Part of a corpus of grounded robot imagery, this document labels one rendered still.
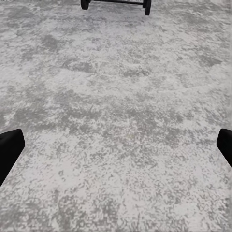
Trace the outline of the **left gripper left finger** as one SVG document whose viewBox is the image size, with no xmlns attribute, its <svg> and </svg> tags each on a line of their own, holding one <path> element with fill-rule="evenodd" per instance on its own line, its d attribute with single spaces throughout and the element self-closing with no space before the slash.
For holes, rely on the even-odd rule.
<svg viewBox="0 0 232 232">
<path fill-rule="evenodd" d="M 21 129 L 0 134 L 0 186 L 25 148 Z"/>
</svg>

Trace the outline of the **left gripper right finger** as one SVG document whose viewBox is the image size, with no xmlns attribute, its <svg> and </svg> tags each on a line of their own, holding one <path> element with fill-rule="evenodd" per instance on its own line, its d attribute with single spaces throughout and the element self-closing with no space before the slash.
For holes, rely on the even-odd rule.
<svg viewBox="0 0 232 232">
<path fill-rule="evenodd" d="M 232 167 L 232 130 L 222 128 L 217 138 L 217 147 Z"/>
</svg>

